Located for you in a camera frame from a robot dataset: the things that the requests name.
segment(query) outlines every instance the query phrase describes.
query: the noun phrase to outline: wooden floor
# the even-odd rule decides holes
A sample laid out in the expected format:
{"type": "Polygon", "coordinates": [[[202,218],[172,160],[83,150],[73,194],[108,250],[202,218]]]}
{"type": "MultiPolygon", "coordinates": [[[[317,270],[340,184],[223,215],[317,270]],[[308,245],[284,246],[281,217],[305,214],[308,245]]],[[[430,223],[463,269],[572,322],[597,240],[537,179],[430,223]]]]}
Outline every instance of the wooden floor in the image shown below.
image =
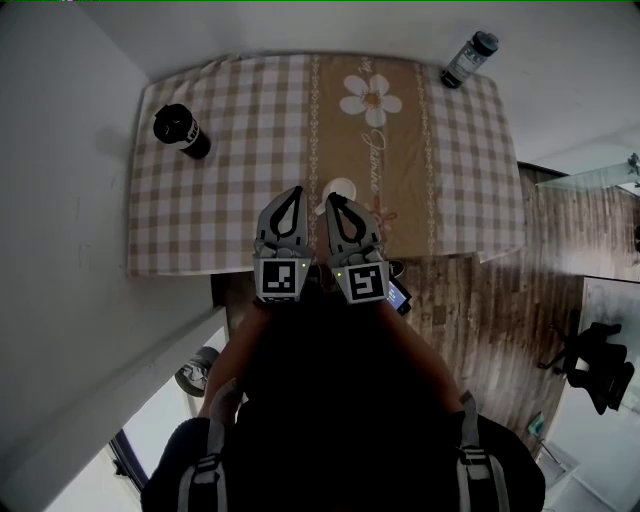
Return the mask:
{"type": "MultiPolygon", "coordinates": [[[[552,176],[521,169],[526,248],[480,264],[475,257],[407,260],[400,281],[413,295],[408,322],[433,344],[481,414],[502,423],[533,451],[527,425],[542,411],[548,426],[564,386],[536,367],[560,350],[550,323],[568,329],[584,275],[640,281],[633,231],[640,198],[618,188],[538,189],[552,176]]],[[[252,275],[215,276],[233,328],[255,291],[252,275]]]]}

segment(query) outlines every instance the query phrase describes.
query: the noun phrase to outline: checkered tablecloth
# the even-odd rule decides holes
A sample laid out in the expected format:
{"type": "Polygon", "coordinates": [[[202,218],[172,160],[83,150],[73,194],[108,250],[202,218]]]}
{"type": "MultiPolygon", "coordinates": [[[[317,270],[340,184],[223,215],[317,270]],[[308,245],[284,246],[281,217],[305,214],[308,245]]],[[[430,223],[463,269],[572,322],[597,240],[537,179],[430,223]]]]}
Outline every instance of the checkered tablecloth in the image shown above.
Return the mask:
{"type": "Polygon", "coordinates": [[[474,76],[453,91],[436,68],[408,61],[262,56],[214,61],[146,89],[129,272],[250,269],[260,211],[299,184],[315,245],[322,219],[312,210],[338,175],[356,183],[391,257],[524,244],[513,145],[491,80],[474,76]],[[342,101],[351,94],[365,106],[342,101]],[[186,105],[210,137],[203,160],[153,135],[155,113],[172,103],[186,105]]]}

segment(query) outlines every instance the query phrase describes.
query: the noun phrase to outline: bottle cap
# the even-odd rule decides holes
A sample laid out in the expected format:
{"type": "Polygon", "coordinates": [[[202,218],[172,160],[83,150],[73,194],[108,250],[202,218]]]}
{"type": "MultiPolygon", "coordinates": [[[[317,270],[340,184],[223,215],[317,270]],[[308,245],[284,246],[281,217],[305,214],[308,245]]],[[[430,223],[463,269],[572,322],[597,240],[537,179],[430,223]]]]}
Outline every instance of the bottle cap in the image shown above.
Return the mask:
{"type": "Polygon", "coordinates": [[[473,47],[480,55],[489,57],[498,51],[498,38],[478,31],[473,35],[473,47]]]}
{"type": "Polygon", "coordinates": [[[165,105],[156,114],[153,133],[165,144],[187,140],[192,121],[193,116],[184,105],[165,105]]]}

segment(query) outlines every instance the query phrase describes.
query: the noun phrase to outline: black chair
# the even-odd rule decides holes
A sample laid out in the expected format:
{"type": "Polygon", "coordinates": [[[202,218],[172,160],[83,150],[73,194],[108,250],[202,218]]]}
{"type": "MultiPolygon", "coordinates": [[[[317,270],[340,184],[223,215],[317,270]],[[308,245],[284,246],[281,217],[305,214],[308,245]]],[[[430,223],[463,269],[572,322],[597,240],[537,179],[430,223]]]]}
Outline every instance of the black chair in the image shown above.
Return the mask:
{"type": "Polygon", "coordinates": [[[564,357],[562,369],[554,369],[555,373],[566,373],[572,387],[584,388],[598,414],[604,414],[607,407],[618,410],[635,371],[631,363],[625,363],[627,347],[607,343],[608,336],[620,332],[620,324],[594,322],[577,336],[566,336],[555,325],[549,327],[558,333],[565,347],[550,363],[538,363],[538,368],[548,370],[564,357]],[[585,361],[589,369],[576,368],[578,359],[585,361]]]}

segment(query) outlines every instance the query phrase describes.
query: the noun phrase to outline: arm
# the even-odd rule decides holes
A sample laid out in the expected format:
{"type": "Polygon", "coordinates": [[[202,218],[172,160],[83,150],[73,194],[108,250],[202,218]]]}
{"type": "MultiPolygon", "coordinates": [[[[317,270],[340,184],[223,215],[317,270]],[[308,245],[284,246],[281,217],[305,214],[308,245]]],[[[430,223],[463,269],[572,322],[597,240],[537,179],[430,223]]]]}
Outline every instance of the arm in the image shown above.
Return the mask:
{"type": "Polygon", "coordinates": [[[271,311],[258,308],[254,304],[249,306],[249,310],[238,329],[233,333],[229,343],[226,344],[209,371],[210,378],[204,392],[204,403],[198,413],[199,418],[209,417],[209,408],[213,398],[222,386],[234,378],[238,381],[242,380],[271,317],[271,311]]]}
{"type": "Polygon", "coordinates": [[[402,319],[388,301],[383,300],[374,307],[383,328],[426,380],[444,410],[449,414],[462,411],[460,390],[438,353],[402,319]]]}

